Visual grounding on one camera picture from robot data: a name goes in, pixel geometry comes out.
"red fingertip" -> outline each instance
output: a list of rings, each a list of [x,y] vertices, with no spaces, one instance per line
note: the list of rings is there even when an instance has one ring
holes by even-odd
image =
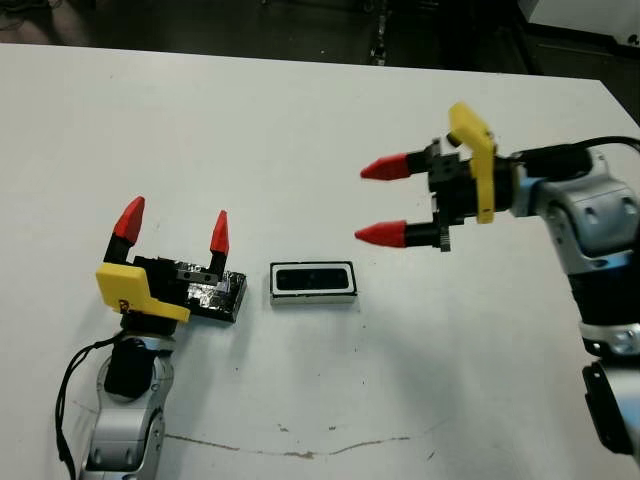
[[[400,220],[397,222],[380,222],[370,227],[358,230],[355,237],[374,245],[385,247],[404,248],[407,246],[404,238],[407,222]]]
[[[221,210],[213,227],[213,235],[211,236],[211,253],[221,252],[227,255],[229,253],[229,227],[227,226],[227,212]]]
[[[360,172],[362,178],[376,180],[396,180],[398,178],[407,178],[409,175],[406,153],[381,157]]]
[[[134,245],[138,240],[140,226],[142,225],[142,212],[144,212],[144,197],[136,197],[124,209],[116,226],[113,227],[114,235],[125,238]]]

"white table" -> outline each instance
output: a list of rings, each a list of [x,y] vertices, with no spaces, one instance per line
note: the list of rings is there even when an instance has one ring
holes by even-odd
[[[599,82],[20,45],[0,66],[3,478],[67,478],[55,396],[71,355],[117,329],[93,275],[138,194],[135,253],[206,263],[226,208],[249,285],[237,324],[176,334],[159,480],[637,478],[596,437],[592,358],[541,220],[471,221],[450,254],[353,238],[429,217],[424,177],[358,172],[445,134],[460,99],[505,154],[639,136]],[[633,152],[603,151],[640,191]],[[268,266],[286,260],[352,260],[358,302],[272,308]],[[78,461],[107,355],[70,385]]]

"wire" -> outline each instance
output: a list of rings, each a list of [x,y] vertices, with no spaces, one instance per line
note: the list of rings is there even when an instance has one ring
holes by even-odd
[[[573,143],[572,146],[580,148],[590,148],[597,145],[608,145],[611,143],[621,143],[623,145],[628,145],[629,147],[640,153],[640,140],[633,137],[596,137],[590,138],[589,140],[583,140],[581,142]]]
[[[71,480],[76,480],[76,467],[73,463],[71,450],[69,450],[69,444],[64,438],[64,432],[62,431],[62,420],[64,419],[64,406],[67,398],[67,385],[69,384],[69,379],[71,378],[74,370],[78,368],[82,362],[85,361],[87,355],[89,355],[89,352],[91,350],[106,347],[107,345],[112,345],[120,340],[123,336],[124,330],[108,340],[95,342],[93,345],[88,345],[81,349],[73,356],[71,362],[69,362],[67,370],[64,372],[64,377],[62,377],[62,383],[60,384],[60,390],[58,391],[58,398],[56,399],[55,410],[56,445],[58,447],[58,458],[67,466],[67,469],[69,470],[69,477],[71,478]]]

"yellow gripper bracket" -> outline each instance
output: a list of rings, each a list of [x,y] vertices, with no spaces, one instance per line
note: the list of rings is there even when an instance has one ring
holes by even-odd
[[[478,195],[478,223],[491,223],[495,213],[493,186],[493,157],[495,144],[486,123],[467,104],[456,103],[449,110],[451,133],[449,138],[464,144],[472,151],[471,175],[476,180]]]

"dark floor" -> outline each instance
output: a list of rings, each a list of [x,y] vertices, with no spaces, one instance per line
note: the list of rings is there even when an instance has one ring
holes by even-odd
[[[363,0],[97,0],[95,9],[88,0],[50,2],[52,9],[21,14],[0,9],[0,42],[367,64],[378,26]],[[434,3],[422,0],[427,8],[417,11],[411,0],[392,1],[387,65],[600,79],[640,122],[637,57],[613,54],[591,39],[523,32],[504,9],[452,50],[457,32],[447,37],[455,27],[442,28]]]

